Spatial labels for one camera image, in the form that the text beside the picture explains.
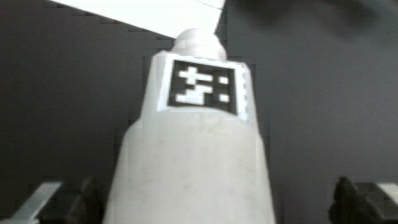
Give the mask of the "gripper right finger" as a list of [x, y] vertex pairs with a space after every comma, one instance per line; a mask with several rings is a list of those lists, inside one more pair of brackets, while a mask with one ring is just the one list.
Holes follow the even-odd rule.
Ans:
[[398, 224], [398, 184], [340, 178], [329, 209], [333, 224]]

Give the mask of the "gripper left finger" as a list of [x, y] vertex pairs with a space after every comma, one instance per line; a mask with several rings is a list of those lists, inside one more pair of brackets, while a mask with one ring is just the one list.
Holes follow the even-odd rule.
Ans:
[[102, 224], [105, 208], [93, 177], [80, 184], [45, 181], [0, 224]]

